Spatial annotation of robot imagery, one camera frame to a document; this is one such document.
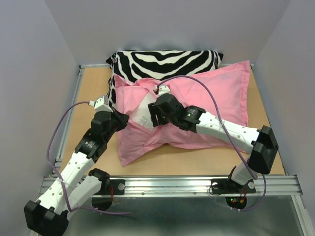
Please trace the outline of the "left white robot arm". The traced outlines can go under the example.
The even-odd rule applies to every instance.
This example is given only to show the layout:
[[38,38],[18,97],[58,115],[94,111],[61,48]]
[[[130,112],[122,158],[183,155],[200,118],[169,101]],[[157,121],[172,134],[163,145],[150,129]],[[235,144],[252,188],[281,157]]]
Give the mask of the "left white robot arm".
[[91,127],[75,148],[67,166],[35,202],[24,207],[27,227],[42,236],[62,236],[71,217],[95,193],[109,190],[110,176],[92,166],[107,149],[115,132],[123,130],[129,115],[115,109],[98,111]]

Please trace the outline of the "pink pillowcase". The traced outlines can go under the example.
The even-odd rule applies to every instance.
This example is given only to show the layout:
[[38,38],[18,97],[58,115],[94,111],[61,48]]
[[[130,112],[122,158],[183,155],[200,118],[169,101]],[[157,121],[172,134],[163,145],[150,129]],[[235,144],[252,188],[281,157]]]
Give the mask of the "pink pillowcase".
[[[249,120],[247,91],[250,74],[249,61],[242,61],[217,70],[195,74],[195,81],[183,77],[176,78],[166,82],[166,86],[184,106],[195,105],[216,115],[214,103],[217,103],[222,119],[246,126]],[[231,147],[228,142],[183,131],[172,124],[159,125],[153,130],[139,125],[131,119],[132,113],[148,92],[155,95],[153,90],[159,81],[144,78],[130,84],[119,75],[114,76],[114,81],[116,109],[129,115],[127,127],[118,132],[118,157],[123,167],[163,144],[184,149]]]

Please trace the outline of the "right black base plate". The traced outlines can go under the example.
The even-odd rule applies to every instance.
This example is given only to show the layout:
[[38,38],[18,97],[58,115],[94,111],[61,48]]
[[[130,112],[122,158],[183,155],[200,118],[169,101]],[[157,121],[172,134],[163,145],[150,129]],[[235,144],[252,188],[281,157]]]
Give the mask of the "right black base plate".
[[214,195],[221,194],[241,194],[255,193],[255,184],[253,179],[247,181],[244,185],[239,185],[227,178],[215,178],[211,180],[209,191]]

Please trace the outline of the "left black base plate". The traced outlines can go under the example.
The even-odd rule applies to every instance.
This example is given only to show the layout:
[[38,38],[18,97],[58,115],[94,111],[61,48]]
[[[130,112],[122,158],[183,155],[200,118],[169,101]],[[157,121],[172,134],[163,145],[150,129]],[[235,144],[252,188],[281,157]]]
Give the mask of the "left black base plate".
[[115,196],[115,195],[124,195],[125,194],[125,183],[124,179],[110,179],[105,183],[101,184],[101,188],[96,195],[105,195],[105,196]]

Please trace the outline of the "aluminium mounting rail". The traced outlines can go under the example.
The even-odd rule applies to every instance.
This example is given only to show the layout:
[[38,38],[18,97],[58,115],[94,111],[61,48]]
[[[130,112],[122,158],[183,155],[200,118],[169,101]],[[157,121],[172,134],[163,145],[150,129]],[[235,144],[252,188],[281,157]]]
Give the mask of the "aluminium mounting rail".
[[[226,176],[162,176],[118,177],[110,180],[125,181],[124,194],[119,198],[142,197],[212,197],[209,190],[218,179]],[[267,175],[266,196],[301,196],[303,194],[296,176]]]

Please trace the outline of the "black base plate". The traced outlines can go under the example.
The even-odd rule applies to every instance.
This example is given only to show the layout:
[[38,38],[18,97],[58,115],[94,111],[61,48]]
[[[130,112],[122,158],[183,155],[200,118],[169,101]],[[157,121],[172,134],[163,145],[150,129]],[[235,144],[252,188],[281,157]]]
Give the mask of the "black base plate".
[[209,191],[214,195],[221,194],[241,194],[255,193],[255,184],[253,179],[247,181],[244,185],[239,185],[227,178],[215,178],[211,180]]
[[96,195],[105,195],[105,196],[115,196],[115,195],[124,195],[125,194],[125,183],[124,179],[110,179],[105,183],[101,184],[101,188]]

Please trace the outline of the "zebra striped pillow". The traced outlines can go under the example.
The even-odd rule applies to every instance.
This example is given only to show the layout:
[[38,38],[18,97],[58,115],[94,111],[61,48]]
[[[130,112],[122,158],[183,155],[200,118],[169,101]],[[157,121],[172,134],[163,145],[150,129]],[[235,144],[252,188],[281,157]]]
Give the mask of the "zebra striped pillow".
[[164,80],[177,75],[193,75],[218,69],[223,54],[213,50],[203,51],[118,51],[106,60],[112,69],[108,81],[109,105],[116,106],[114,76],[119,75],[134,84],[143,78]]

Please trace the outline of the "white pillow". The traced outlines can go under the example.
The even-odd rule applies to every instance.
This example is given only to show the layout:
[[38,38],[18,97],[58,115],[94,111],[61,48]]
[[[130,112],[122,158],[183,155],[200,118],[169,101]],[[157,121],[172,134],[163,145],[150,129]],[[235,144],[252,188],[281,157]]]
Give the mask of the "white pillow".
[[155,101],[156,96],[148,92],[140,102],[139,106],[133,111],[131,119],[148,130],[153,130],[154,127],[151,121],[148,105]]

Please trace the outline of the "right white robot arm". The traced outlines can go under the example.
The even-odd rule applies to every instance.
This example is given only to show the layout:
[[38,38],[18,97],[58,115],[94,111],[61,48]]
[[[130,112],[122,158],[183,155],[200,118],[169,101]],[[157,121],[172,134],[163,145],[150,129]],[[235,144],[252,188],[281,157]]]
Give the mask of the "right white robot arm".
[[171,123],[184,131],[229,142],[237,151],[248,153],[249,157],[242,158],[241,164],[232,169],[226,180],[230,191],[239,191],[257,174],[270,174],[279,149],[271,127],[264,125],[261,129],[250,128],[219,119],[202,108],[184,107],[175,96],[168,93],[150,103],[148,109],[153,126]]

